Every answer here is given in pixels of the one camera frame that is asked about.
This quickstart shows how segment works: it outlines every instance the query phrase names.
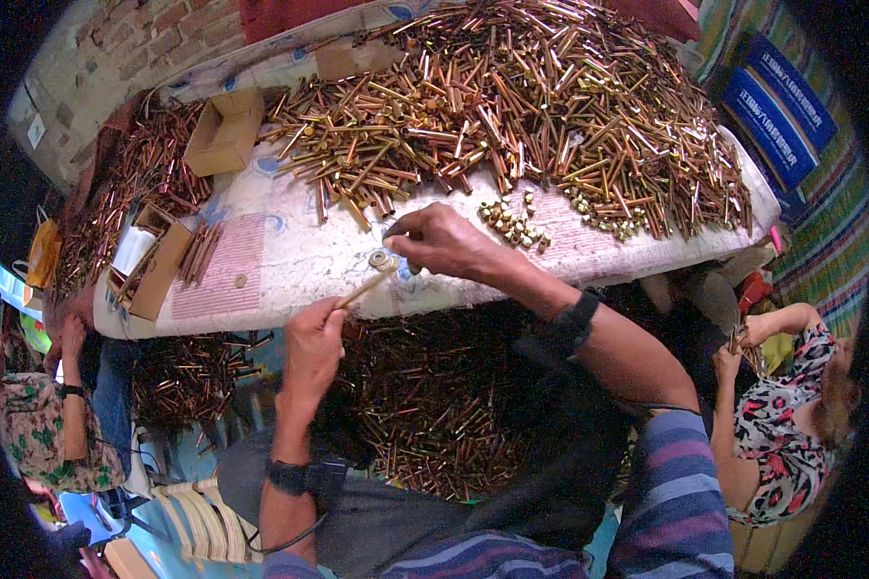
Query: pile of copper pipes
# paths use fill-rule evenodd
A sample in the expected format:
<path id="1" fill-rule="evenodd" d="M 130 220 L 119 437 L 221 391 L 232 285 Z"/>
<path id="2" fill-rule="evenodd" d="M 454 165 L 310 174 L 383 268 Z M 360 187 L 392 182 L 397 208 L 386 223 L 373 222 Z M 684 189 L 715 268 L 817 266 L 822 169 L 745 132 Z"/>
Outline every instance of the pile of copper pipes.
<path id="1" fill-rule="evenodd" d="M 319 220 L 343 202 L 371 230 L 422 177 L 469 193 L 491 167 L 498 198 L 480 216 L 513 245 L 541 247 L 539 200 L 506 199 L 518 179 L 564 194 L 587 226 L 626 240 L 752 227 L 749 193 L 715 110 L 669 43 L 577 0 L 442 6 L 360 34 L 405 51 L 390 69 L 302 80 L 267 111 L 291 139 L 278 157 L 316 186 Z"/>
<path id="2" fill-rule="evenodd" d="M 333 387 L 351 395 L 374 476 L 450 500 L 491 496 L 519 469 L 498 423 L 510 344 L 531 317 L 508 303 L 367 322 L 346 334 Z"/>
<path id="3" fill-rule="evenodd" d="M 177 271 L 177 279 L 188 285 L 202 282 L 221 236 L 221 223 L 209 227 L 200 220 L 199 225 L 196 226 L 194 237 L 190 240 L 190 245 L 183 255 L 183 262 Z"/>
<path id="4" fill-rule="evenodd" d="M 61 300 L 96 282 L 113 261 L 127 216 L 150 202 L 171 215 L 197 213 L 211 193 L 206 179 L 183 162 L 203 103 L 171 110 L 152 110 L 133 122 L 133 131 L 118 146 L 116 166 L 84 209 L 80 227 L 62 245 L 55 273 L 54 296 Z"/>
<path id="5" fill-rule="evenodd" d="M 258 339 L 253 331 L 247 339 L 219 332 L 151 340 L 132 378 L 136 422 L 179 432 L 219 420 L 236 381 L 260 375 L 248 353 L 271 339 L 273 332 Z"/>

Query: purple striped shirt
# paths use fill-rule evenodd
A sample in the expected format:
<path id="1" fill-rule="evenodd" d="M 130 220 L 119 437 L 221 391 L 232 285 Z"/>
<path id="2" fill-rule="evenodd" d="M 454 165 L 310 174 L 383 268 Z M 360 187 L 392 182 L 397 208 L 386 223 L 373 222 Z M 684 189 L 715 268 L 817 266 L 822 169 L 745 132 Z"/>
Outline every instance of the purple striped shirt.
<path id="1" fill-rule="evenodd" d="M 609 565 L 636 579 L 732 577 L 728 518 L 701 418 L 685 411 L 653 418 L 637 441 L 635 463 L 634 492 Z M 585 578 L 591 565 L 581 553 L 485 531 L 416 550 L 381 579 Z M 264 577 L 322 579 L 305 560 L 282 552 L 266 558 Z"/>

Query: hand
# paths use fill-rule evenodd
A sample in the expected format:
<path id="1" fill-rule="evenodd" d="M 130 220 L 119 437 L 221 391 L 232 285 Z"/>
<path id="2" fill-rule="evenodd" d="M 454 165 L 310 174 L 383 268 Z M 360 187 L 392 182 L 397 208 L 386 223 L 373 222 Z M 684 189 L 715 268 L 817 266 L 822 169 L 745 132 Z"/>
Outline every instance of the hand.
<path id="1" fill-rule="evenodd" d="M 738 348 L 736 354 L 731 354 L 729 344 L 724 344 L 721 349 L 712 356 L 712 364 L 715 365 L 715 375 L 718 377 L 718 385 L 732 385 L 737 378 L 737 372 L 741 369 L 743 354 Z"/>
<path id="2" fill-rule="evenodd" d="M 383 245 L 429 272 L 484 284 L 501 269 L 503 261 L 519 255 L 498 245 L 443 203 L 403 215 L 386 231 Z"/>
<path id="3" fill-rule="evenodd" d="M 756 347 L 777 333 L 776 324 L 771 323 L 772 313 L 743 318 L 743 347 Z"/>
<path id="4" fill-rule="evenodd" d="M 286 365 L 283 390 L 303 400 L 319 400 L 332 385 L 341 346 L 346 311 L 335 309 L 339 297 L 326 297 L 299 312 L 286 323 Z"/>
<path id="5" fill-rule="evenodd" d="M 65 318 L 65 329 L 61 332 L 61 354 L 65 358 L 77 358 L 84 344 L 84 324 L 73 314 Z"/>

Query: white label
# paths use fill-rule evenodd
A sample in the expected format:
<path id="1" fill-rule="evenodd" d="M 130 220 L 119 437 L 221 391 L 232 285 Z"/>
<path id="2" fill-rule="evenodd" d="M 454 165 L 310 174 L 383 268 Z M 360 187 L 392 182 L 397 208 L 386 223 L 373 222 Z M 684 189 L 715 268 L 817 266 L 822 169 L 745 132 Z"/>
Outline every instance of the white label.
<path id="1" fill-rule="evenodd" d="M 44 134 L 45 123 L 42 122 L 42 115 L 36 113 L 35 119 L 33 119 L 32 124 L 29 125 L 29 130 L 27 133 L 29 143 L 32 144 L 32 150 L 35 150 L 35 147 L 39 146 L 39 142 L 42 140 Z"/>

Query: man's left hand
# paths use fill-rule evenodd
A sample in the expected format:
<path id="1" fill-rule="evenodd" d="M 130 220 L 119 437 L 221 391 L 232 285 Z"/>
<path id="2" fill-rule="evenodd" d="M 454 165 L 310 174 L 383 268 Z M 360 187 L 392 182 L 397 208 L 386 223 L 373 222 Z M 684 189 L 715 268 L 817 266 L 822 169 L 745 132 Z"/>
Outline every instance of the man's left hand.
<path id="1" fill-rule="evenodd" d="M 346 311 L 335 309 L 340 298 L 327 297 L 287 322 L 283 390 L 302 400 L 318 401 L 332 385 L 338 360 L 344 356 L 341 329 Z"/>

